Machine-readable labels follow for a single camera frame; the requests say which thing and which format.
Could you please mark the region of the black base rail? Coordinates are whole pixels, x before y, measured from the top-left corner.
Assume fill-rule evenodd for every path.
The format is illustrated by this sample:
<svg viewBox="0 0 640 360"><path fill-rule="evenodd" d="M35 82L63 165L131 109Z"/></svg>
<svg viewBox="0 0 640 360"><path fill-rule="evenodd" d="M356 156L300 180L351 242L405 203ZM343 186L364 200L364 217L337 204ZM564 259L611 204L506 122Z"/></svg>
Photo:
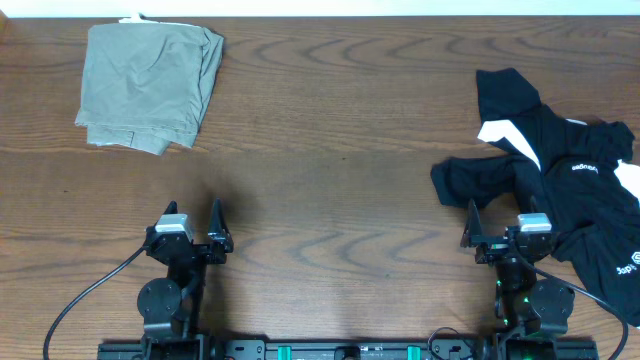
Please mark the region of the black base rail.
<svg viewBox="0 0 640 360"><path fill-rule="evenodd" d="M273 342L197 339L185 342L103 343L99 360L427 360L427 359L560 359L597 360L593 341L525 342L512 339L498 352L486 341L440 337L427 342Z"/></svg>

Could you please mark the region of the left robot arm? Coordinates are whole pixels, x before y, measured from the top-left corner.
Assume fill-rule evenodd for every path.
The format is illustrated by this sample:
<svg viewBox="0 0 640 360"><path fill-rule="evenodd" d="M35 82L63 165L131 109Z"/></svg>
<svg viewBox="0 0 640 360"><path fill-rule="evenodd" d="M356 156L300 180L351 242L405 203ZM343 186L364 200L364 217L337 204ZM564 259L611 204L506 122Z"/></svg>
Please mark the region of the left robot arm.
<svg viewBox="0 0 640 360"><path fill-rule="evenodd" d="M188 216L174 201L146 228L143 250L167 267L167 275L145 284L137 298L144 320L140 359L224 357L219 342L198 325L207 267L224 264L234 250L220 200L213 203L207 236L206 243L194 242Z"/></svg>

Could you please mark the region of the folded khaki trousers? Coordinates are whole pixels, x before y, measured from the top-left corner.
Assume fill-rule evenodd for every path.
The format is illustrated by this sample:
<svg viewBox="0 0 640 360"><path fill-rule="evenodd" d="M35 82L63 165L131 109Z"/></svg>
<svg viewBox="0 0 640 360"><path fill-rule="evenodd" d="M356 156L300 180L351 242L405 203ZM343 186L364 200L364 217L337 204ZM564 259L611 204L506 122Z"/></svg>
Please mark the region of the folded khaki trousers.
<svg viewBox="0 0 640 360"><path fill-rule="evenodd" d="M91 27L76 125L95 146L155 155L172 144L192 147L224 42L206 27L141 17Z"/></svg>

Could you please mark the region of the black and white jersey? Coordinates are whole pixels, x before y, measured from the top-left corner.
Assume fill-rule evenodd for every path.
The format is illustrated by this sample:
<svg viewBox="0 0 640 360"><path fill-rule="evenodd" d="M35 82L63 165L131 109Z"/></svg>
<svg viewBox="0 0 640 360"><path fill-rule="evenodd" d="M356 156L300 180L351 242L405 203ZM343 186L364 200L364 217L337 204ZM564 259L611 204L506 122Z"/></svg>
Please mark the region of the black and white jersey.
<svg viewBox="0 0 640 360"><path fill-rule="evenodd" d="M511 194L523 213L538 212L558 232L552 252L570 262L591 294L639 324L639 168L635 137L623 122L565 119L541 101L517 70L476 73L478 137L501 150L490 158L450 158L431 179L445 206L484 208Z"/></svg>

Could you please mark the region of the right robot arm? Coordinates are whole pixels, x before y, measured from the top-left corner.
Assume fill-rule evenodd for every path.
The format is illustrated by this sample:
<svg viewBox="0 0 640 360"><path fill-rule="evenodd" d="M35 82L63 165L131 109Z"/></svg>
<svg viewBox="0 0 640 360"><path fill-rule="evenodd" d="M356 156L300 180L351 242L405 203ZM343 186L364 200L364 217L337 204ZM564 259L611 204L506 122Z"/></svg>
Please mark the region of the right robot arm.
<svg viewBox="0 0 640 360"><path fill-rule="evenodd" d="M495 269L495 316L504 325L489 337L482 357L557 359L556 339L568 331L575 294L551 279L539 280L533 270L557 242L547 215L521 214L502 235L487 235L473 200L467 214L461 246L476 250L476 263Z"/></svg>

